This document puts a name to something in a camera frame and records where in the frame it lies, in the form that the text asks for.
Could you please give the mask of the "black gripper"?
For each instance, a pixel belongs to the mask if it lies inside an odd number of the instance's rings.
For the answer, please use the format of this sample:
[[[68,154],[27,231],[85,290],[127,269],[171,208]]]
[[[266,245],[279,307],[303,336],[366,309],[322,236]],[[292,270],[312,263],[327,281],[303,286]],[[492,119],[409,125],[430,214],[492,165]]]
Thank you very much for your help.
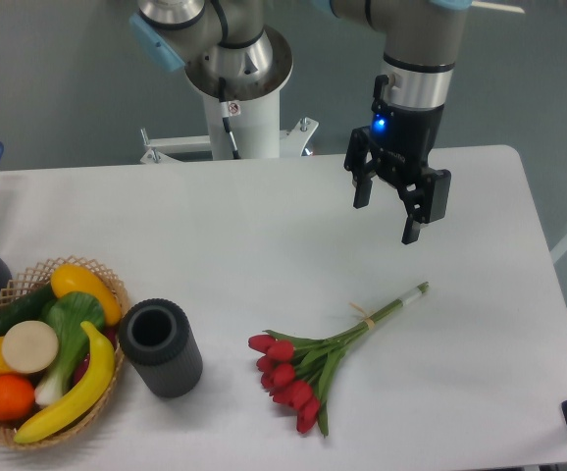
[[[351,132],[343,166],[352,175],[354,208],[369,204],[375,175],[401,191],[407,213],[401,242],[410,244],[423,226],[445,216],[451,173],[428,164],[443,108],[393,104],[388,97],[395,85],[394,75],[375,78],[371,124]]]

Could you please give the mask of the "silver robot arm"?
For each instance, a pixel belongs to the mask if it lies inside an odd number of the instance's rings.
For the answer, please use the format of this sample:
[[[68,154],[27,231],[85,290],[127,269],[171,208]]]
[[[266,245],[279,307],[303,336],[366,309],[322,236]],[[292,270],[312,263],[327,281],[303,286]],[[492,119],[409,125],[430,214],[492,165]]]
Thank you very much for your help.
[[[404,243],[446,212],[451,174],[430,167],[469,10],[466,1],[323,1],[320,8],[381,33],[373,118],[351,133],[343,166],[353,204],[369,203],[374,180],[396,189]],[[201,95],[216,160],[279,157],[280,92],[292,71],[285,38],[260,1],[141,1],[132,33],[161,68],[184,71]]]

